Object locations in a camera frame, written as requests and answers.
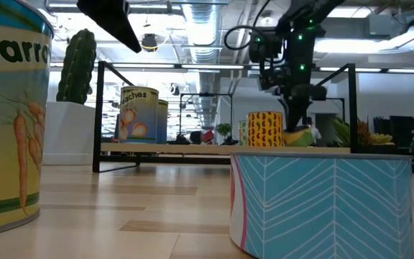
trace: wooden floor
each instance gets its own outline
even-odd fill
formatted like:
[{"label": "wooden floor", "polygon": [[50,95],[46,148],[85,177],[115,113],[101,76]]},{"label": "wooden floor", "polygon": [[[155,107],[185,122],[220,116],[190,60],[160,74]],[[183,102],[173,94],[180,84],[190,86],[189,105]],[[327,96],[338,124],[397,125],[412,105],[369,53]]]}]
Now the wooden floor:
[{"label": "wooden floor", "polygon": [[229,188],[227,166],[44,167],[41,216],[0,234],[0,258],[249,258],[229,239]]}]

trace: peach illustration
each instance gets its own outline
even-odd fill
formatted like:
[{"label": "peach illustration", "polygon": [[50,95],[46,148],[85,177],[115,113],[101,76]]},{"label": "peach illustration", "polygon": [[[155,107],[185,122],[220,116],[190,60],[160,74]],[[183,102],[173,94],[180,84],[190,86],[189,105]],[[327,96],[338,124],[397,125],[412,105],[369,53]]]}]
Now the peach illustration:
[{"label": "peach illustration", "polygon": [[125,125],[131,124],[135,119],[135,112],[132,109],[126,109],[122,113],[122,121]]},{"label": "peach illustration", "polygon": [[147,127],[143,123],[138,122],[132,127],[132,137],[144,137],[147,131]]},{"label": "peach illustration", "polygon": [[126,140],[129,136],[129,130],[123,126],[119,128],[119,140]]}]

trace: peaches can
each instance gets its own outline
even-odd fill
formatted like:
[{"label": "peaches can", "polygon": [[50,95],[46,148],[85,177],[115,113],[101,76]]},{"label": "peaches can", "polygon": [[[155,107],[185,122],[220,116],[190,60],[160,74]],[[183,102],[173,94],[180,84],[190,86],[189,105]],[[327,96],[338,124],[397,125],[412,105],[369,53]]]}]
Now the peaches can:
[{"label": "peaches can", "polygon": [[141,86],[121,89],[119,142],[157,143],[159,91]]}]

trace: person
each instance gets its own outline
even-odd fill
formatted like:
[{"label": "person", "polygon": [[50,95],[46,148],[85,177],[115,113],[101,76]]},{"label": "person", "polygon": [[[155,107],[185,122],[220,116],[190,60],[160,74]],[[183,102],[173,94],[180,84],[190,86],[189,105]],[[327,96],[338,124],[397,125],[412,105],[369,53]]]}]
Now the person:
[{"label": "person", "polygon": [[310,127],[310,132],[313,135],[313,144],[316,143],[316,140],[319,140],[322,138],[321,133],[319,132],[319,130],[316,128],[316,126],[313,123],[313,118],[308,117],[306,119],[306,124],[308,125],[308,127]]}]

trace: potted plant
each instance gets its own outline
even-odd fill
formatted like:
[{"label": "potted plant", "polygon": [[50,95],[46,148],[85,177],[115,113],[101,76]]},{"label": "potted plant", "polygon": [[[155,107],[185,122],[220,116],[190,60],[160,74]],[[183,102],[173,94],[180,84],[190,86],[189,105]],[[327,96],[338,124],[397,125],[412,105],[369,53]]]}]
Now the potted plant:
[{"label": "potted plant", "polygon": [[223,137],[224,143],[227,143],[228,140],[226,136],[231,133],[231,125],[229,123],[220,123],[216,125],[216,131]]},{"label": "potted plant", "polygon": [[[335,118],[333,121],[336,135],[339,139],[337,145],[339,147],[351,146],[351,133],[348,123],[340,118]],[[395,154],[397,148],[392,142],[391,135],[383,135],[371,133],[369,131],[368,123],[360,119],[357,121],[357,139],[359,141],[359,152],[370,154]]]},{"label": "potted plant", "polygon": [[83,29],[71,38],[66,49],[57,101],[47,103],[46,165],[92,163],[95,109],[84,103],[91,92],[96,46],[94,34]]}]

